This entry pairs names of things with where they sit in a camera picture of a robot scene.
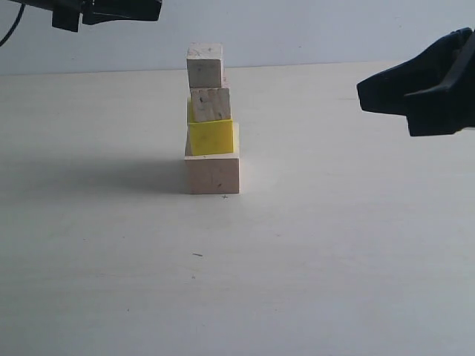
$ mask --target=yellow plastic block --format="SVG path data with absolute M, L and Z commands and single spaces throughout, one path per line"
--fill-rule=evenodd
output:
M 206 156 L 210 154 L 231 154 L 234 152 L 233 121 L 219 120 L 195 122 L 191 102 L 188 106 L 188 127 L 191 154 Z

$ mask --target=white wall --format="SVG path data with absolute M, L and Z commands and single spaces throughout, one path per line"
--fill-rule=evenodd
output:
M 0 36 L 18 5 L 0 2 Z M 158 23 L 50 26 L 28 8 L 0 74 L 182 68 L 189 42 L 222 42 L 230 67 L 406 59 L 475 19 L 473 0 L 164 0 Z

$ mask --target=white table surface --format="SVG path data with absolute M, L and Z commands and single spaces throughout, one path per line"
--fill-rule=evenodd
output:
M 390 65 L 228 70 L 228 198 L 185 71 L 0 77 L 0 355 L 472 355 L 475 132 L 362 112 Z

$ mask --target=black cable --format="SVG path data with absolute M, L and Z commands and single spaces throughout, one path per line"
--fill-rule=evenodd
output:
M 7 32 L 5 37 L 3 39 L 1 39 L 0 47 L 3 46 L 8 41 L 8 39 L 13 35 L 13 32 L 15 32 L 16 27 L 18 26 L 18 24 L 20 23 L 20 20 L 22 19 L 23 12 L 24 12 L 24 7 L 25 7 L 25 4 L 22 4 L 21 7 L 20 7 L 20 10 L 18 12 L 18 15 L 16 16 L 15 22 L 12 24 L 12 27 Z

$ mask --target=block tower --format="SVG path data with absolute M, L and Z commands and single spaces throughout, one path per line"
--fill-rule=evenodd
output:
M 239 194 L 239 126 L 232 118 L 223 47 L 191 44 L 185 161 L 192 194 Z

